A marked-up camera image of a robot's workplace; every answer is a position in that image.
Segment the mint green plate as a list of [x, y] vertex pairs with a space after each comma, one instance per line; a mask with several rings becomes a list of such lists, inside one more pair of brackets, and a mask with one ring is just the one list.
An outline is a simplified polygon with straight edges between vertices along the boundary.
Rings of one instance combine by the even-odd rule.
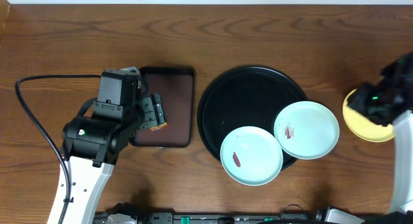
[[335, 115], [324, 105], [299, 101], [285, 107], [274, 123], [281, 148], [298, 159], [317, 159], [337, 144], [340, 129]]
[[271, 182], [283, 166], [283, 151], [275, 137], [259, 127], [239, 127], [223, 140], [220, 160], [238, 183], [260, 186]]

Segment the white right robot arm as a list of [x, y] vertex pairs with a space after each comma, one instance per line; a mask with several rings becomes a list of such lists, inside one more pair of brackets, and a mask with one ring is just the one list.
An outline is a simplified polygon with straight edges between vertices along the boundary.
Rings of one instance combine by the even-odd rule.
[[392, 125], [395, 139], [394, 188], [388, 212], [412, 210], [412, 53], [381, 72], [376, 84], [362, 84], [347, 106], [374, 124]]

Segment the green and orange sponge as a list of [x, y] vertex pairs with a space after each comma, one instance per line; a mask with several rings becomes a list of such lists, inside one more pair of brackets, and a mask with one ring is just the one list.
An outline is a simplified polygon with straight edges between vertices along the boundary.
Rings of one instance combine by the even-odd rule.
[[156, 126], [156, 127], [150, 127], [149, 129], [150, 129], [151, 131], [155, 131], [155, 130], [162, 129], [162, 128], [166, 127], [167, 125], [168, 125], [168, 123], [165, 122], [165, 123], [162, 123], [162, 124], [160, 124], [160, 125], [158, 125], [158, 126]]

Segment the mint green plate front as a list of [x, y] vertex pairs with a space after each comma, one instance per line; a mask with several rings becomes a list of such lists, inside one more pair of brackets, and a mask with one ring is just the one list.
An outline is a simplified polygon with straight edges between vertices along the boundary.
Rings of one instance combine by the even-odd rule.
[[283, 151], [275, 137], [259, 127], [239, 127], [223, 140], [220, 160], [238, 183], [260, 186], [271, 182], [283, 166]]

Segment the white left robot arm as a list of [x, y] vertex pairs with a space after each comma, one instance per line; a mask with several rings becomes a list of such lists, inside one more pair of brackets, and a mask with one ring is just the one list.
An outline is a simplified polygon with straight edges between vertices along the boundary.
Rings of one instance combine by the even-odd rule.
[[49, 223], [92, 223], [119, 153], [137, 132], [165, 126], [159, 94], [140, 95], [123, 106], [84, 102], [63, 129], [63, 165]]

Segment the yellow plate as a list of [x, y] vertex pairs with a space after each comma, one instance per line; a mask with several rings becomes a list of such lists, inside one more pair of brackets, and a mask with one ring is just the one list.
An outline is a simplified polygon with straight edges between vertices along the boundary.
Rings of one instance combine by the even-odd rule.
[[358, 137], [369, 142], [381, 143], [394, 138], [393, 126], [376, 125], [348, 107], [348, 98], [356, 91], [349, 92], [343, 102], [342, 113], [347, 127]]

